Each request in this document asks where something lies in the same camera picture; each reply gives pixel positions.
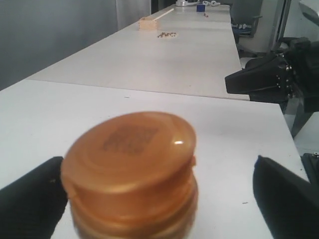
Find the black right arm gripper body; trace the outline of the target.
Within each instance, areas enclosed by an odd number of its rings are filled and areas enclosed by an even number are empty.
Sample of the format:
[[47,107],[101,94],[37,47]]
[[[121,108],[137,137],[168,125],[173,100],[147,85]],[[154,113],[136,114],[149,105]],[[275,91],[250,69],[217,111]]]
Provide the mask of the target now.
[[305,112],[319,110],[319,43],[306,37],[283,38],[287,48],[249,60],[225,77],[229,94],[249,95],[251,101],[283,104],[298,98]]

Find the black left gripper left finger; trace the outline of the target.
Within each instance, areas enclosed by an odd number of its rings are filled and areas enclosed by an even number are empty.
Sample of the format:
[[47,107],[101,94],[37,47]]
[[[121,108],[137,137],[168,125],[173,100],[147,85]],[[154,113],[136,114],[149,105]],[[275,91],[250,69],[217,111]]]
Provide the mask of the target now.
[[2,239],[49,239],[68,199],[60,179],[63,157],[53,157],[0,191]]

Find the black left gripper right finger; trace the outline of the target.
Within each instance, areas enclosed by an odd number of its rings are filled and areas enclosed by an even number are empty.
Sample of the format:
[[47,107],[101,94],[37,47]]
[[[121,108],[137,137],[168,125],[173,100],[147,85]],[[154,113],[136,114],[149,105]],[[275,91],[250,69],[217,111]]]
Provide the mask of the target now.
[[275,239],[319,237],[319,190],[274,160],[258,156],[253,194]]

